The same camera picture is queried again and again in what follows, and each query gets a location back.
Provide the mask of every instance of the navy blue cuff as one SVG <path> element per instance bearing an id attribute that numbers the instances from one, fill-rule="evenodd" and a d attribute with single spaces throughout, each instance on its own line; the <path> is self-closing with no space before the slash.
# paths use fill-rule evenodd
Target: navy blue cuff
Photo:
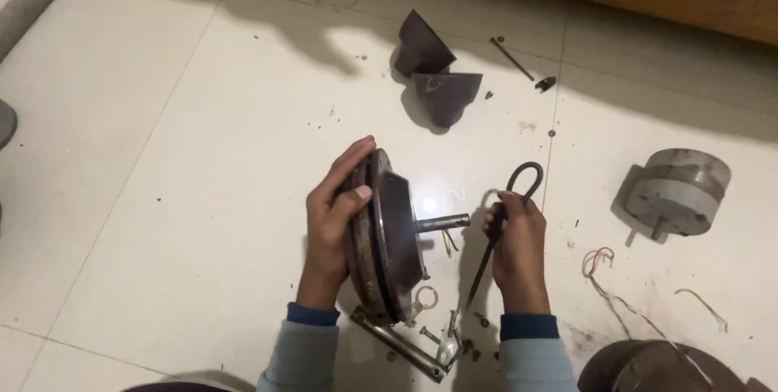
<path id="1" fill-rule="evenodd" d="M 511 339 L 559 339 L 556 316 L 550 314 L 504 314 L 500 317 L 500 341 Z"/>
<path id="2" fill-rule="evenodd" d="M 340 317 L 340 312 L 332 310 L 314 310 L 300 307 L 297 303 L 289 303 L 286 311 L 286 320 L 303 325 L 316 325 L 318 327 L 334 327 Z"/>

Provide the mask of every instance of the dirt stain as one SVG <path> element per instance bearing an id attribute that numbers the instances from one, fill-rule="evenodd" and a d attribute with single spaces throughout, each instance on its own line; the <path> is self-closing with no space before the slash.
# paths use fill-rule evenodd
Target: dirt stain
<path id="1" fill-rule="evenodd" d="M 521 134 L 525 130 L 531 130 L 532 132 L 535 132 L 536 129 L 538 129 L 538 124 L 529 124 L 527 122 L 519 122 L 519 134 Z"/>
<path id="2" fill-rule="evenodd" d="M 611 338 L 594 331 L 583 331 L 571 324 L 562 323 L 570 331 L 570 355 L 578 358 L 589 358 L 602 347 L 612 343 Z"/>

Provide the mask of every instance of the light blue sleeve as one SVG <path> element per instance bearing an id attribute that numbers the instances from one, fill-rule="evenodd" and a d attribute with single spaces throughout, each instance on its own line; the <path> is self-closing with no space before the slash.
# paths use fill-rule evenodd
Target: light blue sleeve
<path id="1" fill-rule="evenodd" d="M 503 341 L 500 364 L 510 392 L 578 392 L 561 339 Z"/>
<path id="2" fill-rule="evenodd" d="M 276 349 L 259 377 L 257 392 L 329 392 L 338 328 L 281 322 Z"/>

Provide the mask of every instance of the tile grout line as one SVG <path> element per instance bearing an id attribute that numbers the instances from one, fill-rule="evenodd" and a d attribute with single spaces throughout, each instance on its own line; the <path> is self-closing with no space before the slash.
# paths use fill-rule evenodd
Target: tile grout line
<path id="1" fill-rule="evenodd" d="M 167 377 L 176 377 L 176 376 L 174 376 L 174 375 L 171 375 L 171 374 L 169 374 L 169 373 L 164 373 L 164 372 L 162 372 L 162 371 L 160 371 L 160 370 L 157 370 L 157 369 L 152 369 L 152 368 L 149 368 L 149 367 L 147 367 L 147 366 L 139 365 L 138 363 L 128 362 L 127 360 L 122 360 L 121 358 L 116 358 L 116 357 L 108 356 L 108 355 L 106 355 L 106 354 L 101 354 L 101 353 L 99 353 L 99 352 L 97 352 L 97 351 L 92 351 L 91 349 L 86 349 L 85 347 L 79 347 L 79 346 L 77 346 L 77 345 L 72 345 L 72 344 L 69 344 L 69 343 L 65 343 L 65 342 L 62 342 L 62 341 L 58 341 L 58 340 L 56 340 L 56 339 L 52 339 L 52 338 L 50 338 L 50 337 L 46 337 L 46 341 L 50 341 L 50 342 L 53 342 L 53 343 L 55 343 L 55 344 L 64 345 L 64 346 L 67 346 L 67 347 L 72 347 L 72 348 L 74 348 L 74 349 L 78 349 L 78 350 L 80 350 L 80 351 L 83 351 L 83 352 L 89 352 L 90 354 L 93 354 L 93 355 L 95 355 L 95 356 L 100 356 L 100 357 L 109 358 L 109 359 L 111 359 L 111 360 L 114 360 L 115 362 L 120 362 L 120 363 L 124 363 L 124 364 L 126 364 L 126 365 L 129 365 L 129 366 L 134 366 L 134 367 L 136 367 L 136 368 L 145 369 L 145 370 L 147 370 L 147 371 L 151 371 L 151 372 L 153 372 L 153 373 L 158 373 L 158 374 L 161 374 L 161 375 L 163 375 L 163 376 L 167 376 Z"/>
<path id="2" fill-rule="evenodd" d="M 393 19 L 391 17 L 386 17 L 385 15 L 378 15 L 378 14 L 374 14 L 374 13 L 367 12 L 367 11 L 360 11 L 360 10 L 357 10 L 357 9 L 345 8 L 345 7 L 337 5 L 337 4 L 327 3 L 327 2 L 325 2 L 323 0 L 322 0 L 322 3 L 328 4 L 328 5 L 332 6 L 332 7 L 337 8 L 337 9 L 342 9 L 342 10 L 345 10 L 345 11 L 355 12 L 357 14 L 367 15 L 369 17 L 375 17 L 377 19 L 383 19 L 383 20 L 388 20 L 388 21 L 394 21 L 396 23 L 402 23 L 402 20 L 397 20 L 397 19 Z M 571 2 L 567 1 L 566 2 L 566 8 L 565 8 L 565 19 L 564 19 L 564 26 L 565 27 L 563 29 L 565 34 L 567 32 L 567 19 L 568 19 L 570 3 Z M 439 32 L 439 33 L 442 33 L 442 34 L 445 34 L 445 35 L 448 35 L 448 36 L 453 36 L 453 37 L 456 37 L 458 39 L 466 39 L 466 40 L 472 41 L 474 43 L 487 44 L 487 45 L 489 44 L 489 41 L 482 41 L 481 39 L 472 39 L 472 38 L 469 38 L 469 37 L 466 37 L 466 36 L 462 36 L 462 35 L 458 35 L 458 34 L 455 34 L 455 33 L 446 32 L 446 31 L 443 31 L 443 30 L 440 30 L 440 29 L 433 29 L 433 31 Z M 683 92 L 683 91 L 680 91 L 678 89 L 670 89 L 670 88 L 667 88 L 667 87 L 662 87 L 661 85 L 652 84 L 650 82 L 639 81 L 637 79 L 627 78 L 626 76 L 616 75 L 616 74 L 610 73 L 608 71 L 598 70 L 598 69 L 595 69 L 595 68 L 589 68 L 589 67 L 585 67 L 583 65 L 578 65 L 578 64 L 573 64 L 573 63 L 567 62 L 567 61 L 564 60 L 564 46 L 565 46 L 564 42 L 565 42 L 565 38 L 566 38 L 566 35 L 563 35 L 562 36 L 562 56 L 559 59 L 544 57 L 542 55 L 538 55 L 538 54 L 535 54 L 535 53 L 529 53 L 529 52 L 521 50 L 521 49 L 513 49 L 511 47 L 505 47 L 505 48 L 507 50 L 512 51 L 512 52 L 523 53 L 524 55 L 528 55 L 530 57 L 540 58 L 540 59 L 543 59 L 543 60 L 549 60 L 549 61 L 553 61 L 553 62 L 558 62 L 560 64 L 560 66 L 559 66 L 560 68 L 562 67 L 562 64 L 567 64 L 567 65 L 573 66 L 575 68 L 581 68 L 581 69 L 584 69 L 584 70 L 593 71 L 594 73 L 597 73 L 599 75 L 611 76 L 613 78 L 618 78 L 618 79 L 622 79 L 624 81 L 632 82 L 632 83 L 635 83 L 635 84 L 640 84 L 640 85 L 642 85 L 644 87 L 650 87 L 650 88 L 654 88 L 654 89 L 665 90 L 667 92 L 674 93 L 674 94 L 679 94 L 679 95 L 683 95 L 683 96 L 690 96 L 690 97 L 693 97 L 695 99 L 702 99 L 702 100 L 706 100 L 706 101 L 709 101 L 709 102 L 715 102 L 715 103 L 717 103 L 719 105 L 724 105 L 725 107 L 731 107 L 731 108 L 735 108 L 735 109 L 745 109 L 745 110 L 748 110 L 748 111 L 756 111 L 758 113 L 761 113 L 761 111 L 758 111 L 758 110 L 753 109 L 753 108 L 739 107 L 739 106 L 736 106 L 734 104 L 725 103 L 725 102 L 722 102 L 722 101 L 717 100 L 717 99 L 710 99 L 710 98 L 698 96 L 698 95 L 695 95 L 695 94 L 692 94 L 692 93 L 689 93 L 689 92 Z"/>
<path id="3" fill-rule="evenodd" d="M 143 154 L 143 151 L 145 150 L 146 145 L 148 145 L 149 140 L 151 139 L 151 136 L 154 134 L 154 130 L 156 129 L 157 124 L 159 124 L 160 119 L 162 118 L 162 115 L 164 114 L 165 109 L 167 108 L 168 103 L 170 103 L 170 99 L 173 98 L 173 94 L 175 94 L 175 92 L 178 89 L 178 86 L 179 86 L 179 84 L 181 82 L 181 79 L 183 79 L 184 74 L 186 73 L 186 70 L 189 68 L 189 64 L 192 61 L 192 58 L 195 56 L 194 54 L 197 52 L 197 49 L 200 46 L 200 42 L 202 41 L 203 36 L 205 36 L 205 33 L 208 31 L 208 28 L 211 25 L 211 22 L 213 21 L 213 18 L 216 16 L 216 12 L 219 10 L 219 8 L 221 8 L 222 2 L 223 2 L 223 0 L 219 0 L 218 2 L 216 2 L 216 4 L 214 5 L 213 12 L 211 13 L 208 21 L 205 23 L 205 27 L 202 29 L 202 32 L 200 33 L 200 37 L 198 38 L 197 42 L 192 47 L 192 52 L 190 53 L 189 58 L 187 59 L 187 62 L 184 65 L 184 68 L 181 70 L 181 73 L 178 76 L 178 79 L 176 80 L 175 85 L 173 85 L 173 88 L 170 90 L 170 95 L 168 95 L 167 100 L 165 101 L 164 105 L 162 105 L 162 109 L 160 111 L 160 115 L 157 116 L 157 119 L 154 122 L 154 126 L 151 128 L 151 130 L 149 132 L 149 135 L 146 137 L 145 141 L 143 142 L 143 146 L 141 147 L 141 150 L 139 151 L 138 156 L 135 157 L 135 162 L 132 164 L 132 168 L 130 169 L 129 174 L 124 179 L 124 184 L 122 184 L 122 188 L 119 190 L 119 193 L 116 195 L 116 199 L 113 201 L 113 205 L 111 206 L 111 209 L 108 211 L 108 214 L 106 215 L 105 219 L 103 220 L 103 224 L 100 227 L 100 230 L 97 232 L 97 236 L 95 237 L 94 242 L 92 242 L 92 247 L 90 248 L 90 251 L 86 254 L 86 257 L 84 258 L 84 260 L 83 260 L 83 262 L 81 264 L 81 268 L 79 268 L 78 274 L 76 274 L 75 278 L 73 279 L 73 283 L 70 285 L 70 288 L 68 289 L 68 293 L 64 297 L 62 305 L 60 306 L 59 311 L 57 312 L 57 316 L 55 316 L 53 318 L 53 321 L 51 322 L 51 327 L 49 327 L 48 332 L 46 333 L 46 336 L 43 337 L 45 340 L 53 341 L 53 342 L 56 342 L 56 343 L 59 343 L 59 344 L 62 344 L 62 345 L 68 345 L 68 346 L 72 346 L 72 347 L 77 347 L 77 346 L 74 346 L 74 345 L 65 344 L 64 342 L 55 341 L 54 339 L 49 337 L 51 335 L 51 331 L 53 330 L 53 326 L 57 323 L 57 320 L 59 319 L 59 316 L 62 314 L 64 306 L 65 306 L 65 304 L 67 304 L 68 298 L 70 297 L 70 294 L 73 291 L 73 287 L 75 287 L 75 283 L 79 280 L 79 277 L 81 276 L 81 273 L 83 272 L 84 267 L 86 266 L 86 262 L 89 260 L 90 255 L 92 255 L 92 251 L 94 250 L 94 247 L 97 244 L 97 241 L 100 239 L 100 235 L 102 234 L 103 229 L 105 228 L 105 225 L 108 222 L 108 219 L 111 218 L 111 213 L 113 212 L 113 209 L 116 207 L 116 203 L 119 201 L 119 198 L 122 196 L 122 193 L 124 192 L 124 188 L 127 187 L 127 182 L 130 180 L 130 177 L 132 176 L 132 173 L 134 172 L 135 168 L 137 167 L 138 161 L 140 160 L 141 155 Z M 81 347 L 77 347 L 77 348 L 78 349 L 83 349 L 84 351 L 92 352 L 90 350 L 87 350 L 87 349 L 84 349 L 84 348 L 81 348 Z M 27 381 L 27 377 L 30 375 L 30 372 L 32 371 L 33 367 L 35 366 L 35 362 L 37 361 L 38 356 L 41 354 L 41 350 L 42 349 L 43 349 L 43 345 L 41 346 L 41 349 L 38 350 L 38 354 L 35 355 L 34 361 L 33 361 L 32 365 L 30 365 L 30 369 L 27 371 L 27 374 L 25 375 L 24 380 L 22 381 L 22 386 L 19 388 L 19 391 L 21 391 L 22 388 L 24 387 L 24 384 Z M 94 352 L 94 354 L 97 354 L 97 355 L 100 355 L 100 356 L 104 356 L 104 355 L 102 355 L 102 354 L 100 354 L 98 352 Z M 129 363 L 129 362 L 126 362 L 126 361 L 121 360 L 119 358 L 113 358 L 113 359 L 114 360 L 118 360 L 120 362 Z M 156 371 L 155 369 L 149 369 L 149 370 L 161 373 L 161 371 Z"/>
<path id="4" fill-rule="evenodd" d="M 355 12 L 356 14 L 366 15 L 368 17 L 375 17 L 376 19 L 393 21 L 393 22 L 398 23 L 400 25 L 404 21 L 404 20 L 393 19 L 392 17 L 386 17 L 385 15 L 374 14 L 372 12 L 361 11 L 361 10 L 353 9 L 353 8 L 345 8 L 344 6 L 340 6 L 339 4 L 328 3 L 328 2 L 323 1 L 323 0 L 319 0 L 319 1 L 321 3 L 327 4 L 327 5 L 331 6 L 331 7 L 337 8 L 337 9 L 342 9 L 344 11 L 349 11 L 349 12 Z M 442 33 L 443 35 L 452 36 L 452 37 L 455 37 L 455 38 L 458 38 L 458 39 L 466 39 L 468 41 L 472 41 L 473 43 L 485 44 L 487 46 L 490 45 L 490 42 L 489 42 L 488 39 L 486 39 L 486 40 L 472 39 L 472 38 L 469 38 L 469 37 L 466 37 L 466 36 L 462 36 L 462 35 L 459 35 L 459 34 L 455 34 L 455 33 L 451 33 L 451 32 L 446 32 L 446 31 L 443 31 L 443 30 L 440 30 L 440 29 L 434 29 L 434 28 L 432 28 L 432 26 L 430 28 L 433 29 L 433 31 L 435 31 L 435 33 Z M 510 50 L 511 52 L 514 52 L 514 53 L 521 53 L 521 54 L 524 54 L 524 55 L 528 55 L 528 56 L 533 57 L 533 58 L 540 58 L 542 60 L 549 60 L 551 62 L 559 62 L 558 59 L 544 57 L 542 55 L 538 55 L 538 54 L 535 54 L 535 53 L 529 53 L 529 52 L 527 52 L 525 50 L 512 49 L 510 47 L 505 47 L 505 49 Z"/>
<path id="5" fill-rule="evenodd" d="M 565 21 L 564 21 L 564 27 L 562 28 L 562 53 L 559 55 L 559 78 L 556 81 L 556 96 L 554 98 L 554 114 L 551 118 L 551 129 L 556 132 L 556 109 L 559 107 L 559 91 L 562 89 L 562 66 L 564 65 L 564 58 L 565 58 L 565 39 L 567 38 L 567 15 L 569 13 L 569 4 L 565 5 Z M 545 162 L 545 184 L 543 185 L 543 203 L 540 206 L 540 211 L 545 211 L 545 197 L 548 194 L 549 190 L 549 179 L 551 178 L 551 152 L 554 149 L 554 138 L 556 137 L 556 134 L 554 134 L 554 137 L 551 137 L 551 141 L 549 142 L 549 158 Z"/>
<path id="6" fill-rule="evenodd" d="M 28 370 L 27 375 L 30 375 L 30 371 L 32 370 L 33 365 L 35 365 L 35 361 L 37 360 L 38 356 L 40 355 L 41 351 L 43 350 L 43 347 L 44 347 L 45 343 L 46 342 L 53 342 L 55 344 L 64 345 L 64 346 L 67 346 L 67 347 L 72 347 L 72 348 L 77 349 L 79 351 L 89 352 L 90 354 L 93 354 L 95 356 L 109 358 L 109 359 L 114 360 L 116 362 L 124 363 L 126 365 L 134 366 L 136 368 L 145 369 L 145 370 L 151 371 L 153 373 L 158 373 L 158 374 L 161 374 L 163 376 L 176 377 L 176 376 L 174 376 L 172 374 L 165 373 L 165 372 L 160 371 L 158 369 L 153 369 L 153 368 L 150 368 L 150 367 L 147 367 L 147 366 L 139 365 L 138 363 L 133 363 L 133 362 L 130 362 L 130 361 L 127 361 L 127 360 L 123 360 L 123 359 L 118 358 L 118 357 L 113 357 L 113 356 L 109 356 L 107 354 L 102 354 L 100 352 L 93 351 L 93 350 L 85 348 L 85 347 L 80 347 L 80 346 L 77 346 L 77 345 L 69 344 L 67 342 L 58 341 L 58 340 L 53 339 L 51 337 L 41 336 L 39 334 L 35 334 L 35 333 L 30 332 L 30 331 L 21 330 L 20 328 L 14 328 L 14 327 L 11 327 L 10 325 L 0 324 L 0 327 L 7 328 L 9 330 L 16 331 L 18 333 L 27 334 L 29 336 L 38 337 L 39 339 L 43 340 L 43 343 L 41 343 L 41 347 L 38 349 L 38 353 L 35 354 L 35 358 L 34 358 L 32 364 L 30 364 L 30 370 Z"/>

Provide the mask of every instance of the metal bracket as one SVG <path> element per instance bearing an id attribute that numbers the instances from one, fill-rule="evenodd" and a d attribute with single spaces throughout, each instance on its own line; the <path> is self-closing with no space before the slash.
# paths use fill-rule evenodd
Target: metal bracket
<path id="1" fill-rule="evenodd" d="M 351 314 L 351 320 L 363 327 L 379 341 L 384 342 L 399 355 L 405 357 L 413 366 L 422 371 L 427 377 L 430 377 L 435 383 L 440 383 L 451 370 L 453 363 L 462 354 L 462 340 L 460 339 L 459 331 L 454 329 L 454 323 L 457 318 L 456 313 L 458 312 L 452 310 L 451 322 L 442 334 L 437 358 L 433 358 L 424 352 L 422 348 L 406 341 L 401 335 L 395 333 L 392 328 L 381 327 L 376 324 L 375 320 L 362 306 L 354 310 L 354 313 Z"/>

